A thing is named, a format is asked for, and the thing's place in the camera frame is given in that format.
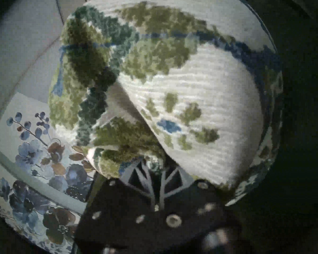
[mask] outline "black object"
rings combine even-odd
[[[214,186],[180,167],[158,176],[142,160],[105,182],[75,234],[82,254],[252,253]]]

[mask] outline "metal button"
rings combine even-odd
[[[101,211],[94,212],[93,215],[92,215],[92,219],[96,220],[97,218],[100,217],[100,214],[101,214]]]
[[[177,228],[181,225],[181,223],[182,223],[181,217],[179,217],[176,214],[168,215],[166,218],[166,224],[170,228]]]
[[[199,182],[198,187],[201,189],[208,189],[209,185],[206,182]]]
[[[143,222],[145,219],[145,215],[140,215],[139,217],[136,218],[136,223],[139,224]]]

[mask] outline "blue flower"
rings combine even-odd
[[[13,117],[8,118],[6,123],[8,126],[11,126],[13,124]]]
[[[15,121],[20,122],[22,119],[22,114],[17,112],[17,114],[15,115]]]
[[[157,125],[162,127],[164,130],[166,130],[167,132],[171,134],[174,132],[181,131],[180,126],[178,126],[176,123],[172,121],[168,121],[165,119],[161,119],[159,122],[157,122]]]
[[[81,202],[86,202],[87,194],[93,181],[88,180],[83,183],[78,183],[72,187],[66,189],[66,194]]]
[[[74,186],[78,183],[83,183],[87,179],[87,173],[82,165],[72,164],[67,169],[66,181],[69,186]]]
[[[0,197],[3,197],[4,200],[7,202],[8,195],[10,192],[10,186],[4,178],[0,179]]]
[[[30,129],[31,128],[31,122],[30,121],[26,121],[25,123],[24,123],[24,128],[26,128],[26,129]]]
[[[36,130],[35,130],[35,136],[36,136],[36,138],[40,138],[41,137],[41,135],[42,135],[42,130],[41,130],[41,128],[36,128]]]
[[[31,213],[33,210],[44,214],[48,210],[49,200],[41,196],[24,182],[16,180],[13,183],[13,194],[9,196],[9,204],[15,213]]]
[[[37,212],[46,213],[49,200],[20,180],[13,183],[13,191],[14,193],[9,196],[13,216],[33,230],[39,220]]]
[[[27,131],[23,131],[22,133],[21,133],[21,135],[20,135],[20,139],[21,140],[27,140],[29,138],[29,132],[27,132]]]
[[[66,179],[60,175],[52,177],[49,180],[48,185],[50,185],[52,188],[55,188],[56,190],[59,190],[61,192],[65,192],[66,189],[68,188]]]
[[[42,156],[42,150],[39,149],[39,141],[33,140],[30,143],[24,142],[19,145],[19,155],[15,157],[15,164],[25,171],[29,171],[32,166],[39,162]]]

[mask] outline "metal rivet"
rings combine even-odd
[[[136,223],[139,224],[143,222],[145,219],[145,215],[140,215],[139,217],[136,218]]]
[[[113,248],[104,248],[101,251],[101,254],[115,254],[115,253],[116,253],[116,250]]]
[[[93,215],[92,215],[92,219],[97,219],[100,217],[100,214],[101,214],[101,211],[98,211],[98,212],[94,212]]]
[[[208,189],[209,188],[209,185],[205,182],[199,182],[198,183],[198,187],[201,188],[201,189]]]
[[[168,215],[166,218],[166,224],[170,228],[177,228],[181,225],[181,223],[182,223],[181,217],[179,217],[176,214]]]
[[[205,210],[206,211],[211,211],[211,210],[214,210],[216,208],[216,204],[215,203],[207,203],[205,205]]]

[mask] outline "blue leaf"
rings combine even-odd
[[[15,115],[15,121],[20,122],[22,118],[22,114],[17,112],[17,114]]]
[[[41,135],[42,135],[42,130],[37,127],[36,130],[35,130],[35,137],[36,138],[40,138]]]
[[[180,132],[181,128],[178,126],[176,123],[172,121],[168,121],[165,119],[161,119],[159,122],[157,122],[157,125],[165,129],[169,133],[174,133],[174,132]]]
[[[6,123],[8,126],[11,126],[13,124],[13,117],[8,118]]]
[[[29,138],[29,132],[24,131],[21,133],[21,135],[20,135],[21,140],[27,140],[28,138]]]
[[[25,123],[24,123],[24,127],[26,128],[26,129],[30,129],[31,128],[31,122],[30,121],[26,121]]]

